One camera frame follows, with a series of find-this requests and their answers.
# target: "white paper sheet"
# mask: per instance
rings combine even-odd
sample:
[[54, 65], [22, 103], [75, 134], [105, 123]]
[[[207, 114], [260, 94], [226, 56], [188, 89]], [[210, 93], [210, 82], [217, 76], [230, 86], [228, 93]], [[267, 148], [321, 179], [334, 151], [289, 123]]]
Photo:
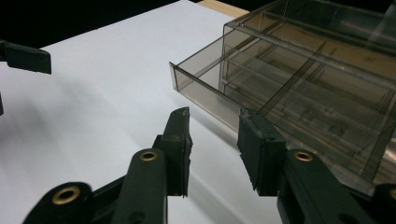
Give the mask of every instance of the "white paper sheet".
[[169, 198], [169, 223], [280, 223], [276, 199], [252, 190], [236, 133], [172, 89], [168, 63], [231, 19], [180, 1], [44, 48], [50, 76], [0, 63], [0, 223], [22, 223], [62, 183], [98, 189], [125, 175], [182, 106], [191, 108], [190, 194]]

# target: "black plastic linkage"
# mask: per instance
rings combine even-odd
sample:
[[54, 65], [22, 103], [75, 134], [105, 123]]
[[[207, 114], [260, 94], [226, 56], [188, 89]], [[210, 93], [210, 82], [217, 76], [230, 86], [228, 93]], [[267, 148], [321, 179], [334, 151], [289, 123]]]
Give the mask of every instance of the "black plastic linkage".
[[[283, 174], [301, 207], [305, 224], [374, 223], [315, 154], [289, 150]], [[288, 193], [279, 194], [288, 199]]]
[[23, 223], [89, 223], [93, 215], [91, 204], [89, 185], [65, 183], [44, 195]]
[[242, 108], [237, 145], [253, 188], [260, 196], [277, 196], [277, 163], [286, 153], [283, 136], [262, 114]]
[[167, 222], [166, 158], [156, 148], [134, 154], [111, 223]]
[[[91, 189], [78, 191], [79, 186], [89, 187], [79, 182], [56, 187], [40, 200], [24, 223], [166, 223], [167, 196], [187, 195], [192, 147], [189, 121], [187, 107], [175, 110], [169, 117], [163, 135], [157, 136], [155, 148], [134, 154], [126, 176], [94, 193], [91, 193]], [[49, 198], [56, 194], [60, 194], [64, 200], [70, 197], [72, 200], [61, 206], [54, 204]], [[81, 200], [84, 206], [75, 203]], [[75, 214], [84, 218], [70, 219]]]

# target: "clear plastic organizer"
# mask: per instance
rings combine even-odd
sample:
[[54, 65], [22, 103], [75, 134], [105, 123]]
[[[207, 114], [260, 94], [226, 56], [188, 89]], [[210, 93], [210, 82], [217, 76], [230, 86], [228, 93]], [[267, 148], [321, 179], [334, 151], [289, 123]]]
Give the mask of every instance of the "clear plastic organizer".
[[175, 90], [234, 130], [262, 112], [288, 148], [370, 193], [396, 183], [396, 20], [320, 1], [276, 1], [228, 22], [178, 65]]

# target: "screw hole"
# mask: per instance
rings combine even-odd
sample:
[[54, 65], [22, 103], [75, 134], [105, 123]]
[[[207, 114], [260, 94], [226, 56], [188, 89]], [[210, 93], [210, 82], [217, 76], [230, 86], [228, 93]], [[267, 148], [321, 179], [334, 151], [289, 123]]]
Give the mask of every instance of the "screw hole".
[[306, 152], [296, 152], [294, 157], [299, 161], [312, 161], [314, 158]]
[[148, 151], [140, 155], [140, 160], [142, 161], [154, 161], [157, 159], [158, 155], [155, 152]]
[[340, 219], [341, 222], [345, 224], [359, 224], [359, 221], [350, 214], [342, 213], [338, 215], [338, 219]]
[[52, 197], [52, 202], [58, 205], [71, 203], [78, 197], [79, 194], [80, 190], [78, 187], [67, 187], [56, 192]]
[[145, 214], [142, 212], [132, 212], [129, 215], [129, 223], [130, 224], [141, 224], [145, 220]]

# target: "smoky plastic storage box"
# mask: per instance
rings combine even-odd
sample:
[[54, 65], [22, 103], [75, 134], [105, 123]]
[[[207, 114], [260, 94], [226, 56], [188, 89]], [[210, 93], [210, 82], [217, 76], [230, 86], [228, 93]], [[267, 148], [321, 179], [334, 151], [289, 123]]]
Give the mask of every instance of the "smoky plastic storage box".
[[288, 148], [317, 153], [341, 182], [371, 193], [396, 183], [394, 24], [394, 15], [279, 0], [171, 63], [173, 85], [236, 131], [240, 107], [260, 111]]

